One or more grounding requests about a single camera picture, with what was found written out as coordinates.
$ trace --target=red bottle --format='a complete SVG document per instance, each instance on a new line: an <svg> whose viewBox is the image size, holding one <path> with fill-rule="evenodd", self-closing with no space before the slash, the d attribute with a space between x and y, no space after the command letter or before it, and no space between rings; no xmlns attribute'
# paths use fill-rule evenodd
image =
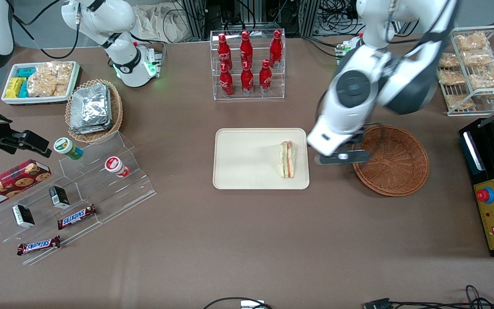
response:
<svg viewBox="0 0 494 309"><path fill-rule="evenodd" d="M234 95L234 83L226 63L220 64L220 85L222 86L224 97L231 98Z"/></svg>
<svg viewBox="0 0 494 309"><path fill-rule="evenodd" d="M241 44L239 45L239 52L241 53L241 63L243 61L249 62L249 66L253 66L253 45L249 41L249 32L243 31L241 33Z"/></svg>
<svg viewBox="0 0 494 309"><path fill-rule="evenodd" d="M269 94L272 84L272 70L270 70L270 60L264 59L262 61L262 69L259 75L260 93Z"/></svg>
<svg viewBox="0 0 494 309"><path fill-rule="evenodd" d="M274 31L274 39L270 43L270 66L279 68L282 60L283 42L281 41L281 30Z"/></svg>
<svg viewBox="0 0 494 309"><path fill-rule="evenodd" d="M241 72L241 90L245 96L251 96L255 92L251 64L248 61L243 61L241 66L243 67L243 71Z"/></svg>
<svg viewBox="0 0 494 309"><path fill-rule="evenodd" d="M218 34L218 60L220 63L226 63L228 70L232 70L232 53L230 46L226 43L226 35L224 33Z"/></svg>

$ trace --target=sandwich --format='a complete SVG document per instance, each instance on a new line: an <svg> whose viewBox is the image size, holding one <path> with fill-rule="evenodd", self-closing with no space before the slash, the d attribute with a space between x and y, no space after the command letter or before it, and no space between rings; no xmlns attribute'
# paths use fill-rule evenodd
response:
<svg viewBox="0 0 494 309"><path fill-rule="evenodd" d="M295 177L296 145L291 141L284 141L280 145L280 174L282 178Z"/></svg>

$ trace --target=clear acrylic stand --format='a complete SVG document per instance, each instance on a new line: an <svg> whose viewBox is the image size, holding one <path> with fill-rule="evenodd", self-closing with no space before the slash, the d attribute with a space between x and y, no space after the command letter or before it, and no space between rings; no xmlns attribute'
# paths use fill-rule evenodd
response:
<svg viewBox="0 0 494 309"><path fill-rule="evenodd" d="M251 44L253 44L253 67L251 71L254 76L255 92L251 96L244 96L241 91L241 58L239 56L239 45L241 44L241 32L243 30L211 31L211 73L213 81L213 95L215 100L240 100L240 99L271 99L285 97L285 68L286 68L286 44L285 30L282 31L282 62L279 68L271 68L272 85L269 94L261 94L259 91L259 73L262 69L262 61L270 57L270 43L276 29L251 30ZM231 98L224 96L220 85L220 60L218 60L218 34L226 34L226 41L232 52L232 80L234 84L234 95Z"/></svg>
<svg viewBox="0 0 494 309"><path fill-rule="evenodd" d="M116 132L84 149L81 159L60 160L62 175L49 178L34 186L29 195L19 196L0 205L0 232L4 242L30 243L51 239L60 235L61 248L91 230L108 223L118 215L155 195L153 186L146 174L139 168L131 152L133 144L120 132ZM104 168L108 157L117 156L129 167L130 174L125 178L111 174ZM60 209L53 206L49 196L50 186L60 186L66 191L71 206ZM32 212L35 226L26 229L16 224L12 206L23 205ZM62 230L57 229L57 220L94 205L97 214L85 217ZM23 264L35 264L59 249L32 252L24 256Z"/></svg>

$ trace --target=cookie box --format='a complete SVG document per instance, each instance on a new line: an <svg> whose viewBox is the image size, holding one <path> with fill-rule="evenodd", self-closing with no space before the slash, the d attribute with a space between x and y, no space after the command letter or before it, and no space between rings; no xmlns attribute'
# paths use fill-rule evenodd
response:
<svg viewBox="0 0 494 309"><path fill-rule="evenodd" d="M7 98L5 96L6 89L9 86L10 79L17 77L18 69L23 68L34 68L39 64L43 64L45 62L35 62L35 63L17 63L12 66L9 72L9 76L7 77L7 81L5 83L5 87L3 88L3 93L1 94L1 100L9 105L45 105L45 104L56 104L56 103L66 103L68 98L74 92L76 88L76 83L78 80L78 76L80 74L80 65L76 61L62 61L64 63L71 63L74 65L72 69L72 74L70 76L70 82L68 82L68 88L66 90L66 95L58 96L58 97L34 97L34 98Z"/></svg>
<svg viewBox="0 0 494 309"><path fill-rule="evenodd" d="M0 174L0 203L51 177L48 166L32 159Z"/></svg>

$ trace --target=red switch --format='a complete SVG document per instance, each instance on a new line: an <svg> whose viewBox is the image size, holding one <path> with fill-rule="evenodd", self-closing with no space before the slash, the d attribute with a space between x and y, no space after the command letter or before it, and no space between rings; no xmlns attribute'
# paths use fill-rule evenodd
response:
<svg viewBox="0 0 494 309"><path fill-rule="evenodd" d="M489 194L488 190L482 188L478 190L478 192L476 193L476 197L478 198L478 201L487 202L491 195Z"/></svg>

